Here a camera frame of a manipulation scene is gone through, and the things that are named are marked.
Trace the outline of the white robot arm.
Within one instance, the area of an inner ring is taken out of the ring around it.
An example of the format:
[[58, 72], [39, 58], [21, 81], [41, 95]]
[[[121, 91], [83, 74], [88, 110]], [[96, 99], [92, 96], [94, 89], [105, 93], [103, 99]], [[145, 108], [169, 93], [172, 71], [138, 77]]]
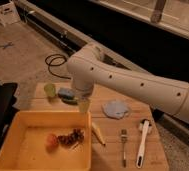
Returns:
[[189, 83], [105, 64], [104, 52], [88, 43], [67, 62], [72, 88], [80, 99], [89, 98], [95, 84], [146, 103], [189, 124]]

